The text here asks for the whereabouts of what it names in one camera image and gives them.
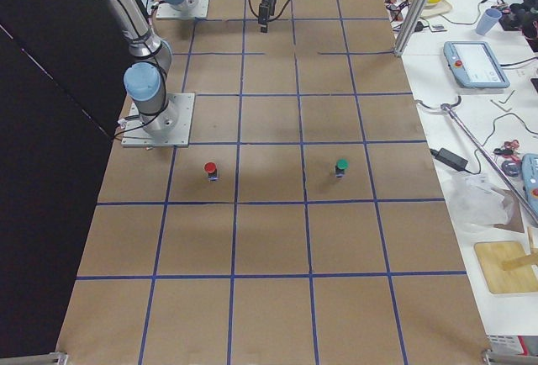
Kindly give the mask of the beige tray with plates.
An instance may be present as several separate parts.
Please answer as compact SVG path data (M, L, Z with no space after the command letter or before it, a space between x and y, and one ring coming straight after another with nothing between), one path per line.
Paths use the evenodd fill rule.
M412 5L414 0L408 0L409 5ZM436 5L427 5L427 0L424 5L424 8L421 12L420 17L421 18L431 18L437 15L441 15L444 13L449 13L452 10L451 4L447 0L442 0L440 3Z

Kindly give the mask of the metal cane rod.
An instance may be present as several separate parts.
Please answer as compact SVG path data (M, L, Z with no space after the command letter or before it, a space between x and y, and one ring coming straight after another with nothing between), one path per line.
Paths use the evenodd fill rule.
M421 106L422 108L428 109L432 112L448 115L456 123L456 125L462 130L465 136L472 142L476 150L480 152L480 154L487 161L489 166L495 171L495 173L499 176L499 178L502 180L505 186L514 194L514 196L519 201L520 206L526 211L526 213L532 218L532 220L535 223L537 223L537 212L531 206L531 204L527 201L526 196L523 193L521 193L519 189L509 180L509 177L503 173L501 168L495 163L494 159L489 155L485 147L478 141L475 135L467 128L465 123L456 113L455 107L457 107L462 102L461 96L458 97L455 103L453 104L443 103L439 107L428 106L422 100L415 100L414 102L418 104L419 106Z

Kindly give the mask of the blue teach pendant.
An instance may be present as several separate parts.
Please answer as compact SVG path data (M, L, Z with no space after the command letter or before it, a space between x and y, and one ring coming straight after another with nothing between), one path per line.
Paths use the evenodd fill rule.
M443 54L456 82L463 88L505 89L510 81L484 41L447 41Z
M521 177L525 196L530 207L537 212L537 173L538 158L534 153L527 153L521 160Z

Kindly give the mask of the light blue plastic cup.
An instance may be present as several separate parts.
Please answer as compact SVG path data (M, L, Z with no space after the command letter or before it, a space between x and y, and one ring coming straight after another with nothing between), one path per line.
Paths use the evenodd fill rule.
M478 35L484 36L494 27L495 24L498 23L502 16L502 12L496 8L486 9L477 22L475 32Z

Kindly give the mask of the black power adapter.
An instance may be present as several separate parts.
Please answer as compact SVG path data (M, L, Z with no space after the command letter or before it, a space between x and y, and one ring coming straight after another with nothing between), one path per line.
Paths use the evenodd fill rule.
M445 148L440 148L435 153L435 159L458 172L462 172L467 169L468 160L451 151L448 151Z

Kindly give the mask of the clear plastic bag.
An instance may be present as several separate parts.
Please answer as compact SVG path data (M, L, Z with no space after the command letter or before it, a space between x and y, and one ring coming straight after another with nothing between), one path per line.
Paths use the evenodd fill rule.
M491 183L486 174L457 173L450 185L446 200L457 223L507 225L512 220L514 197Z

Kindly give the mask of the wooden cutting board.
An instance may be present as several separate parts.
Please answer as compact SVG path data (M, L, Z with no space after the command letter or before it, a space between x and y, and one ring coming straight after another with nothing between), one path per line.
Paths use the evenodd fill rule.
M480 242L474 246L491 294L537 291L537 252L526 254L518 241Z

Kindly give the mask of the aluminium frame post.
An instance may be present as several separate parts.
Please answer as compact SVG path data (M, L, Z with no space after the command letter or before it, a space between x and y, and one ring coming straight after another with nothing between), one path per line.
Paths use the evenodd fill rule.
M404 50L414 33L416 24L419 21L419 17L425 7L427 0L413 0L409 7L409 11L406 18L400 28L396 42L394 45L393 53L395 56L400 57L403 55Z

